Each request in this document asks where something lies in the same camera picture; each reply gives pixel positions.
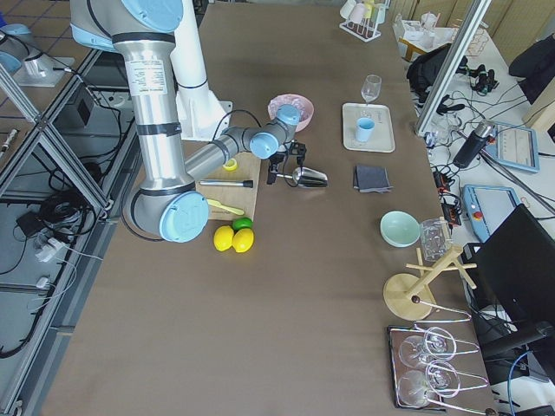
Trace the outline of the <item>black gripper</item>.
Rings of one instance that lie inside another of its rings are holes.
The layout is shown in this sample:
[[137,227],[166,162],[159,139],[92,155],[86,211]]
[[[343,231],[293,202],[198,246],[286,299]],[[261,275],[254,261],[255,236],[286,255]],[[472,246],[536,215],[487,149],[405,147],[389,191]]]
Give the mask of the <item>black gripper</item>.
[[288,175],[284,173],[284,168],[289,157],[287,150],[276,152],[269,158],[266,184],[272,185],[277,178],[287,179]]

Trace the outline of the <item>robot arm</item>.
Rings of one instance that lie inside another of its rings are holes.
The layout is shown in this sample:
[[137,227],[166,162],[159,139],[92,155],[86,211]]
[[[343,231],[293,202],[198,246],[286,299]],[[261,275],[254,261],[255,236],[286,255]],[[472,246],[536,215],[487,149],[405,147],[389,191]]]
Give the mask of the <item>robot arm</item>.
[[73,1],[74,39],[122,55],[146,177],[126,212],[144,232],[175,243],[196,238],[209,216],[197,181],[237,153],[268,159],[294,139],[300,121],[281,106],[263,127],[228,127],[191,157],[184,133],[219,130],[223,108],[207,85],[198,24],[190,1]]
[[10,74],[15,74],[29,55],[29,47],[20,40],[28,36],[29,28],[21,23],[1,27],[1,66]]

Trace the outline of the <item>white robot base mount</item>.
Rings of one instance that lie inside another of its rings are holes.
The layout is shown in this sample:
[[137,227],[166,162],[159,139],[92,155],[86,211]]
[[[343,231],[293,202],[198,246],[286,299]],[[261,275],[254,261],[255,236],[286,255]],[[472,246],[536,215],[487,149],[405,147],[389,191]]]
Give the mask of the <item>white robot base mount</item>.
[[232,110],[232,103],[219,100],[210,89],[193,3],[184,1],[182,6],[183,17],[174,31],[176,46],[171,53],[181,139],[210,141],[229,125],[222,118]]

